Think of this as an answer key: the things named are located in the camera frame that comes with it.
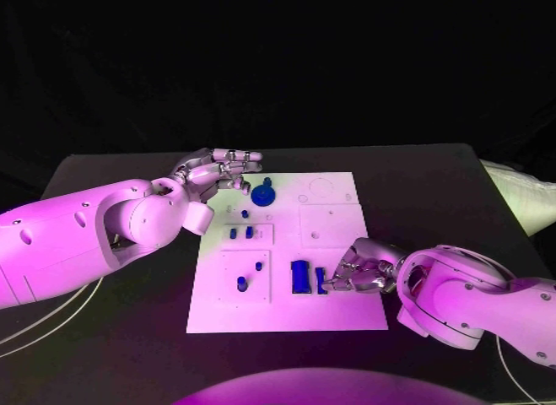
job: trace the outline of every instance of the white pillow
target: white pillow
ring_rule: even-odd
[[[539,181],[509,166],[481,160],[509,208],[532,236],[556,221],[556,183]]]

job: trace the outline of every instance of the blue disc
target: blue disc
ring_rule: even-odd
[[[276,200],[276,191],[267,177],[263,184],[251,191],[251,201],[258,207],[267,207]]]

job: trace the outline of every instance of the blue object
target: blue object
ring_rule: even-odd
[[[323,282],[324,282],[324,268],[317,267],[317,293],[319,293],[319,295],[329,294],[329,292],[323,289]]]
[[[238,277],[238,290],[242,293],[245,293],[245,291],[247,291],[247,280],[245,280],[244,276]]]
[[[260,207],[267,207],[276,200],[276,191],[271,188],[271,178],[263,179],[263,184],[251,191],[251,201]]]
[[[309,267],[306,260],[293,262],[293,294],[312,294]]]

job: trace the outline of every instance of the black table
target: black table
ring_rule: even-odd
[[[493,257],[519,276],[551,277],[466,145],[263,152],[265,172],[353,172],[372,238],[412,250],[438,243],[461,246]],[[132,178],[153,179],[169,173],[182,155],[71,156],[44,197]],[[199,242],[183,231],[169,246],[106,278],[65,327],[0,359],[0,403],[170,403],[238,376],[301,366],[407,375],[493,402],[525,399],[503,370],[493,335],[486,333],[473,352],[422,338],[396,322],[396,295],[384,297],[389,331],[188,335]],[[65,300],[0,310],[0,338]],[[5,348],[49,331],[83,300]],[[533,364],[506,343],[504,357],[535,397],[556,399],[556,371]]]

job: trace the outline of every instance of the robotic hand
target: robotic hand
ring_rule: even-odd
[[[479,253],[440,245],[408,254],[359,238],[323,288],[396,289],[404,304],[396,319],[424,338],[473,350],[487,330],[556,369],[556,281],[516,278]]]
[[[202,149],[168,177],[127,180],[34,202],[0,215],[0,308],[61,295],[123,268],[176,238],[204,235],[218,189],[250,193],[242,173],[263,155]]]

